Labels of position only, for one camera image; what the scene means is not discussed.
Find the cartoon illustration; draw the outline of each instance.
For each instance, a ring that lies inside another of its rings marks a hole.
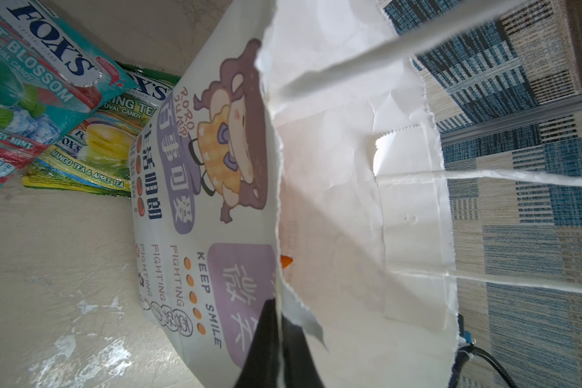
[[[259,73],[254,68],[260,47],[260,41],[250,40],[239,58],[222,62],[220,80],[212,82],[200,99],[194,96],[194,109],[208,109],[210,120],[198,124],[197,138],[190,142],[189,150],[205,167],[203,190],[210,196],[217,192],[224,199],[220,220],[225,223],[233,220],[230,210],[235,206],[260,210],[267,201],[265,113]]]

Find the metal strip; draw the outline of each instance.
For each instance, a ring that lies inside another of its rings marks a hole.
[[[578,111],[582,111],[582,94],[442,134],[442,146],[538,124]]]

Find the woven textile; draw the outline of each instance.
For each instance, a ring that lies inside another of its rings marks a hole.
[[[404,34],[458,3],[382,5]],[[413,58],[439,130],[457,131],[582,93],[578,9],[581,0],[529,1]],[[582,176],[582,111],[443,151],[449,170]],[[480,178],[452,180],[449,193],[459,269],[582,284],[582,188]],[[458,298],[466,329],[518,386],[582,387],[582,295],[460,281]],[[481,360],[470,361],[462,376],[463,387],[505,386]]]

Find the black cable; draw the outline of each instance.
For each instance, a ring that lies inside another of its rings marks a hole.
[[[464,346],[457,351],[457,356],[455,357],[455,364],[452,366],[452,375],[450,376],[449,388],[457,388],[459,384],[459,376],[461,375],[461,369],[464,367],[465,363],[470,360],[470,355],[479,356],[483,360],[487,361],[491,365],[500,377],[504,379],[506,385],[509,388],[518,388],[506,369],[489,353],[481,348],[474,345]]]

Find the orange object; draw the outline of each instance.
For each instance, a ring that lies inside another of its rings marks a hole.
[[[280,264],[282,264],[282,268],[287,268],[289,264],[293,263],[293,258],[289,256],[285,256],[284,254],[280,255]]]

